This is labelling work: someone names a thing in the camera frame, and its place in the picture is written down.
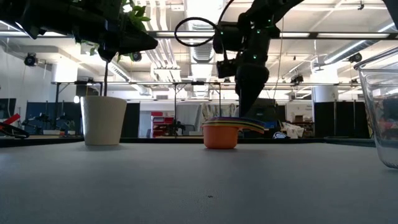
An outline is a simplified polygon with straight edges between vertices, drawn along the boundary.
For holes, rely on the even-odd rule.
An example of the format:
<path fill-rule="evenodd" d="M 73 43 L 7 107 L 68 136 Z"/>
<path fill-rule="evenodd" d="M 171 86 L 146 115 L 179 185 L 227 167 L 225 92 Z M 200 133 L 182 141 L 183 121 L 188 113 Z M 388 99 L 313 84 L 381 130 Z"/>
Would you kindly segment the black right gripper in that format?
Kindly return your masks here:
<path fill-rule="evenodd" d="M 269 78 L 266 68 L 271 39 L 280 37 L 276 26 L 240 27 L 240 53 L 236 57 L 236 92 L 239 95 L 239 116 L 243 117 L 256 101 Z"/>

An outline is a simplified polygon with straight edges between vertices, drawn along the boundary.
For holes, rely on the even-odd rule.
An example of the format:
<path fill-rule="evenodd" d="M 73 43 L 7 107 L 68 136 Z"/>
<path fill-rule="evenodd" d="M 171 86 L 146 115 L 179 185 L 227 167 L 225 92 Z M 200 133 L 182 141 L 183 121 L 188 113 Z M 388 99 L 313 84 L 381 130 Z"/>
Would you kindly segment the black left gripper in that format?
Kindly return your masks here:
<path fill-rule="evenodd" d="M 157 40 L 141 30 L 127 33 L 130 24 L 129 18 L 104 20 L 104 32 L 99 43 L 99 56 L 102 60 L 110 62 L 117 53 L 124 55 L 153 50 L 158 46 Z"/>

